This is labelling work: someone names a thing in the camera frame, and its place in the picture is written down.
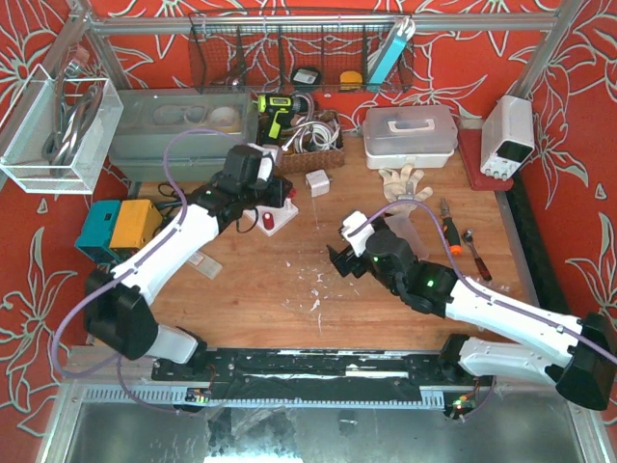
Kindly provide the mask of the clear tray of red parts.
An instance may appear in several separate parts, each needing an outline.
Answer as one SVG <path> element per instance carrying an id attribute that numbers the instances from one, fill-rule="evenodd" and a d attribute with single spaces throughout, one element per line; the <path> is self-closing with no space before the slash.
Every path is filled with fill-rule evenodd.
<path id="1" fill-rule="evenodd" d="M 385 223 L 396 236 L 408 242 L 418 260 L 427 260 L 429 258 L 429 250 L 420 238 L 408 215 L 395 214 L 387 216 Z"/>

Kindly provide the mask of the red spring part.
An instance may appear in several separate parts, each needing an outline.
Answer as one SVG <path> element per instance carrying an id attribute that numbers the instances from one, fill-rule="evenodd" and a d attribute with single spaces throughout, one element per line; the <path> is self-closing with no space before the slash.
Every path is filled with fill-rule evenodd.
<path id="1" fill-rule="evenodd" d="M 275 227 L 274 216 L 271 212 L 264 212 L 262 215 L 262 225 L 267 231 L 272 230 Z"/>

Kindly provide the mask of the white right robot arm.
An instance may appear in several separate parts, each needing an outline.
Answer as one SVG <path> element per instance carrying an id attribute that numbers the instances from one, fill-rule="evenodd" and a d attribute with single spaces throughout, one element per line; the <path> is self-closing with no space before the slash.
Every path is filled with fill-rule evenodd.
<path id="1" fill-rule="evenodd" d="M 420 260 L 389 228 L 372 231 L 338 252 L 341 276 L 371 274 L 418 313 L 475 325 L 504 338 L 488 342 L 451 335 L 441 352 L 450 377 L 504 376 L 553 386 L 581 407 L 608 407 L 616 377 L 616 335 L 599 313 L 553 313 L 495 292 L 454 269 Z"/>

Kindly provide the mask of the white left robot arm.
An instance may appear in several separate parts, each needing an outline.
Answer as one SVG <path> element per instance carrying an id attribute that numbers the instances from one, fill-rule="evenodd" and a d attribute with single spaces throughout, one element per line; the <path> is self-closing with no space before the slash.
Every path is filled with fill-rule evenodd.
<path id="1" fill-rule="evenodd" d="M 236 145 L 221 172 L 181 198 L 174 219 L 129 260 L 110 273 L 93 272 L 86 284 L 86 331 L 128 360 L 144 356 L 175 364 L 192 362 L 204 342 L 158 323 L 150 306 L 174 273 L 247 210 L 281 208 L 291 182 L 275 174 L 280 149 Z"/>

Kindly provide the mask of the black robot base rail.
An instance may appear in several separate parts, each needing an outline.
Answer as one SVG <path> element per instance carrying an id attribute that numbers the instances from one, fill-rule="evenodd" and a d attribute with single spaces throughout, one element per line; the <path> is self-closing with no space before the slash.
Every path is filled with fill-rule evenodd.
<path id="1" fill-rule="evenodd" d="M 204 384 L 213 399 L 282 403 L 415 402 L 423 395 L 476 395 L 489 376 L 444 371 L 431 350 L 207 350 L 196 364 L 156 360 L 155 381 Z"/>

